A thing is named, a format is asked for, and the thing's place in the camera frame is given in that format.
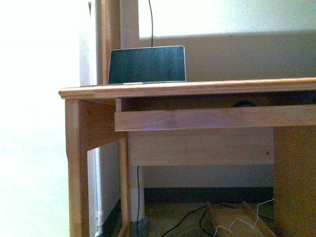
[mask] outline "baseboard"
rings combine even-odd
[[[102,229],[103,232],[98,237],[111,237],[113,235],[113,231],[118,224],[120,217],[120,200],[116,203],[115,207],[109,214],[108,218],[103,223]]]
[[[262,202],[273,197],[272,187],[145,188],[145,203]]]

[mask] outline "floor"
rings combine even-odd
[[[240,204],[229,204],[232,207],[238,208]],[[150,234],[148,237],[161,237],[168,230],[176,226],[182,218],[189,212],[205,206],[205,203],[152,203],[147,204],[145,207],[146,215],[150,219]],[[257,203],[250,203],[250,206],[256,210]],[[204,214],[206,207],[197,210],[188,215],[183,222],[172,231],[168,232],[165,237],[178,237],[181,233],[190,229],[199,228],[199,221]],[[261,205],[259,208],[259,215],[273,219],[273,204],[267,203]],[[261,218],[266,224],[274,230],[273,221]],[[212,227],[208,213],[206,212],[204,218],[201,221],[203,228]],[[117,227],[113,236],[117,236],[119,227]],[[208,230],[210,234],[204,233],[202,230],[195,230],[188,233],[183,233],[181,237],[212,237],[214,230],[211,228]]]

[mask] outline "wooden board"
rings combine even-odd
[[[235,94],[316,90],[316,78],[175,82],[63,88],[62,99],[107,99],[167,95]]]
[[[87,151],[125,136],[125,133],[114,131],[114,107],[87,101],[79,103],[82,122],[80,139]]]
[[[213,227],[223,226],[229,229],[230,225],[236,218],[240,218],[250,225],[254,225],[257,220],[256,213],[247,203],[243,203],[241,209],[231,209],[227,207],[214,207],[208,204],[208,214]],[[231,232],[218,228],[218,237],[276,237],[271,229],[259,218],[255,228],[251,228],[246,223],[236,220],[231,226]]]
[[[116,131],[316,124],[316,105],[135,111],[115,114]]]
[[[129,132],[130,165],[273,164],[273,128]]]
[[[316,126],[275,128],[275,223],[280,237],[316,236]]]
[[[247,223],[254,224],[251,218],[244,213],[242,209],[231,209],[231,208],[211,208],[209,211],[210,219],[214,228],[217,226],[224,226],[229,228],[231,223],[236,218],[240,218]],[[228,230],[218,228],[218,237],[266,237],[258,227],[252,229],[241,221],[236,221],[232,226],[231,234]]]

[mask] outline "white wall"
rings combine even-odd
[[[79,85],[78,5],[0,8],[0,233],[69,236],[64,101]]]
[[[81,85],[97,84],[95,1],[79,4],[79,78]],[[119,200],[119,148],[113,142],[88,151],[90,236],[102,233],[103,223]]]
[[[144,4],[142,11],[146,11],[142,16],[136,11],[137,0],[121,1],[122,48],[151,44],[148,1],[139,2]],[[154,37],[154,46],[184,45],[189,81],[316,76],[314,0],[304,3],[295,0],[151,2],[154,36],[158,35]],[[210,2],[217,6],[215,12]],[[138,29],[138,20],[145,21],[147,33]],[[178,31],[187,28],[196,32]],[[144,169],[145,187],[268,187],[273,186],[272,176],[272,165]]]

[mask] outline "power cord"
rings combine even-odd
[[[139,218],[139,209],[140,209],[139,166],[137,167],[137,187],[138,187],[138,210],[137,210],[137,220],[136,220],[136,232],[137,232],[137,237],[139,237],[139,232],[138,232],[138,218]]]
[[[153,41],[154,41],[154,21],[153,21],[153,11],[152,11],[152,5],[150,4],[150,0],[148,0],[149,2],[149,8],[150,8],[150,15],[152,17],[152,47],[153,47]]]
[[[233,206],[229,206],[229,205],[227,205],[227,204],[220,203],[220,202],[213,202],[213,203],[211,203],[210,205],[215,205],[215,204],[218,204],[218,205],[222,205],[222,206],[226,206],[226,207],[235,209],[235,207],[233,207]],[[200,227],[200,229],[201,229],[204,233],[206,233],[208,236],[211,236],[211,237],[212,237],[213,234],[211,234],[211,233],[209,233],[208,231],[206,231],[206,229],[208,229],[208,228],[203,228],[203,227],[202,227],[202,220],[203,220],[203,218],[205,217],[206,213],[207,213],[207,209],[204,211],[203,215],[201,216],[201,218],[200,218],[200,220],[199,220],[199,222],[198,222],[198,226]]]
[[[265,218],[265,219],[267,219],[267,220],[269,220],[269,221],[274,221],[274,219],[271,219],[270,217],[263,216],[263,215],[259,215],[259,216],[262,217],[262,218]]]
[[[217,231],[218,231],[218,228],[225,229],[225,230],[229,231],[229,232],[232,234],[232,233],[233,233],[233,232],[232,232],[232,226],[233,226],[233,224],[234,224],[236,221],[241,221],[241,222],[245,223],[246,225],[250,226],[252,229],[254,229],[254,228],[256,227],[258,221],[259,221],[259,206],[260,206],[260,205],[263,205],[263,204],[265,204],[265,203],[268,203],[268,202],[270,202],[270,201],[273,201],[273,200],[274,200],[274,198],[271,199],[271,200],[268,200],[268,201],[259,203],[259,204],[257,205],[257,220],[255,221],[255,223],[254,223],[253,225],[237,217],[236,219],[234,219],[234,221],[231,223],[231,225],[230,225],[228,228],[226,228],[226,227],[224,227],[224,226],[217,226],[216,229],[215,229],[215,234],[214,234],[213,237],[216,236],[216,233],[217,233]]]
[[[170,231],[172,231],[172,230],[174,230],[175,228],[177,228],[178,226],[180,226],[181,223],[184,221],[184,219],[186,219],[191,213],[196,212],[196,211],[201,210],[201,209],[206,208],[206,207],[207,207],[207,206],[202,206],[202,207],[199,207],[199,208],[197,208],[197,209],[195,209],[195,210],[193,210],[193,211],[190,211],[188,214],[186,214],[186,215],[181,219],[181,221],[180,221],[175,227],[173,227],[173,228],[171,228],[170,230],[166,231],[161,237],[164,237],[164,236],[165,236],[166,234],[168,234]]]

